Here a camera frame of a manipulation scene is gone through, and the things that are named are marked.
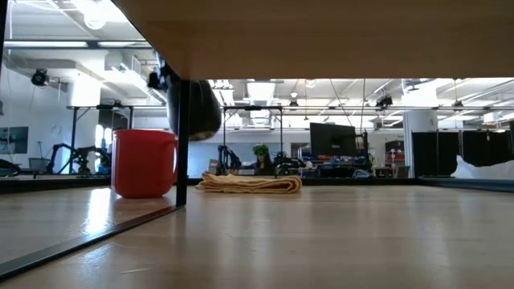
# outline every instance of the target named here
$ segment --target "potted plant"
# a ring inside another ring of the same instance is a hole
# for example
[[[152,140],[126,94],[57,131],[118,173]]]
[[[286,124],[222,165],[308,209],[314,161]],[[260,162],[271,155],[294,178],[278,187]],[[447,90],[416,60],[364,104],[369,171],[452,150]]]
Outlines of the potted plant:
[[[257,156],[257,169],[265,169],[271,164],[270,150],[265,144],[257,144],[253,148],[254,154]]]

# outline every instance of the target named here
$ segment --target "ceiling light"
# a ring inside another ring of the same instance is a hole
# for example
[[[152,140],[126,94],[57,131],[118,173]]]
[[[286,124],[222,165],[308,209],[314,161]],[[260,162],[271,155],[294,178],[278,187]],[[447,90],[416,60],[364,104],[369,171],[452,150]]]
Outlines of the ceiling light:
[[[305,86],[307,86],[308,88],[314,88],[316,86],[316,80],[315,79],[306,79]]]
[[[41,48],[53,48],[53,47],[87,47],[88,43],[85,41],[5,41],[4,45],[6,48],[17,48],[17,47],[41,47]]]
[[[146,41],[99,41],[99,47],[105,48],[152,48]]]
[[[253,100],[268,100],[273,97],[274,83],[248,83],[247,91]]]

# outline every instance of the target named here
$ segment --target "table surface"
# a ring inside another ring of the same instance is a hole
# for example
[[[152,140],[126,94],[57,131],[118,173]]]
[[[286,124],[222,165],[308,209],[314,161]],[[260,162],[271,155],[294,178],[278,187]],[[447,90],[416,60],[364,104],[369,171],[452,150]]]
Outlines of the table surface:
[[[423,186],[201,193],[11,288],[512,288],[514,194]]]
[[[115,2],[183,79],[514,75],[512,0]]]
[[[108,187],[0,195],[0,263],[166,208],[174,197],[127,200]]]

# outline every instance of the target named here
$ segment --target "ceiling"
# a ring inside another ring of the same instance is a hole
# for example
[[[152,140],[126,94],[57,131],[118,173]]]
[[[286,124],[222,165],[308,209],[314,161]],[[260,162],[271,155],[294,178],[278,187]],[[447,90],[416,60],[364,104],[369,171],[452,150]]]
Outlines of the ceiling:
[[[84,12],[87,9],[77,10],[82,2],[88,0],[10,0],[9,17],[6,28],[6,40],[144,40],[138,31],[123,17],[119,11],[108,1],[100,1],[104,11],[115,14],[112,21],[104,21],[102,27],[94,27],[87,23]],[[156,105],[161,104],[148,93],[145,87],[145,78],[152,71],[155,62],[151,49],[12,49],[4,52],[5,64],[25,75],[34,73],[35,68],[46,65],[50,77],[63,82],[73,82],[77,72],[94,75],[94,78],[103,84],[101,98],[103,101],[121,100],[123,104]],[[141,62],[140,75],[131,72],[113,70],[119,63],[132,68],[132,59]],[[514,104],[514,81],[512,78],[495,79],[438,79],[435,86],[435,105],[452,105],[456,100],[462,100],[467,106],[484,105],[512,105]],[[230,90],[233,93],[227,105],[248,105],[255,103],[255,96],[249,94],[248,79],[228,79]],[[393,99],[393,106],[406,105],[402,96],[406,93],[402,86],[402,79],[316,79],[315,85],[306,87],[306,79],[277,79],[272,95],[266,100],[268,105],[289,105],[296,100],[300,106],[295,111],[288,110],[286,115],[291,116],[288,123],[301,122],[304,115],[311,121],[323,121],[326,116],[341,116],[343,113],[352,117],[360,114],[366,120],[380,120],[385,124],[401,121],[401,113],[394,110],[377,112],[366,110],[360,112],[352,109],[349,112],[323,108],[305,109],[305,106],[374,106],[377,99],[388,95]],[[418,106],[426,104],[424,98],[416,103]],[[439,111],[441,119],[453,117],[452,120],[466,121],[469,124],[482,124],[483,110],[473,112]],[[251,124],[248,120],[249,112],[239,111],[236,116],[241,117],[242,124]],[[165,116],[163,108],[137,110],[136,116]]]

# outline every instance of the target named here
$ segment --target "mug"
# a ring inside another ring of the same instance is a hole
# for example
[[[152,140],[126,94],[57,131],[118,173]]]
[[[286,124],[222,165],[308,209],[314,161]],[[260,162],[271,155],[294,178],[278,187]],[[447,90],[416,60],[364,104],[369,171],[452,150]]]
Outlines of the mug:
[[[162,197],[177,180],[177,138],[169,132],[116,130],[112,139],[111,186],[122,197]]]

